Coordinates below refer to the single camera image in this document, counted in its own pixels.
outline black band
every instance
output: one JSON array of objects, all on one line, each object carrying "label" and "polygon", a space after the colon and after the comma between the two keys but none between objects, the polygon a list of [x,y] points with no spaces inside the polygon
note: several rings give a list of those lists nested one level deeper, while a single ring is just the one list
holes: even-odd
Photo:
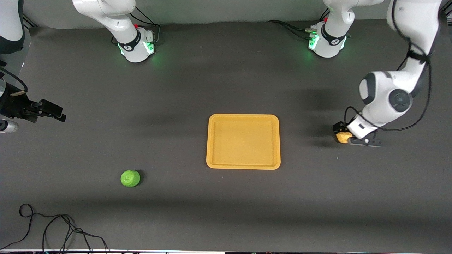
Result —
[{"label": "black band", "polygon": [[321,32],[323,38],[325,38],[325,40],[327,40],[331,46],[339,45],[339,43],[345,38],[345,34],[341,37],[334,37],[332,35],[329,35],[325,30],[325,24],[322,25]]},{"label": "black band", "polygon": [[119,46],[121,46],[125,51],[133,51],[135,46],[140,42],[141,40],[141,33],[137,30],[137,36],[135,36],[135,39],[129,43],[120,43],[118,42]]},{"label": "black band", "polygon": [[420,64],[423,64],[425,62],[427,62],[428,60],[430,60],[430,57],[432,56],[432,53],[430,53],[429,55],[423,56],[420,55],[412,50],[408,51],[408,53],[406,54],[408,57],[414,58],[416,60],[419,60]]}]

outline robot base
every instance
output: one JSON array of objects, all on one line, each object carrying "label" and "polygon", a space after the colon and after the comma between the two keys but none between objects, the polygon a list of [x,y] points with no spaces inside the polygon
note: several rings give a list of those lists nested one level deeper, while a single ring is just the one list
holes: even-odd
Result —
[{"label": "robot base", "polygon": [[[317,29],[317,31],[320,31],[324,24],[325,22],[321,21],[315,25],[312,25],[311,29]],[[321,57],[330,58],[336,56],[339,51],[344,48],[346,39],[347,37],[345,37],[344,40],[339,42],[337,45],[331,46],[328,40],[323,38],[320,32],[317,32],[309,41],[308,48]]]},{"label": "robot base", "polygon": [[121,54],[132,63],[142,62],[146,60],[148,56],[154,54],[154,36],[152,31],[148,31],[144,28],[138,28],[137,30],[141,34],[141,39],[132,51],[123,50],[118,44]]}]

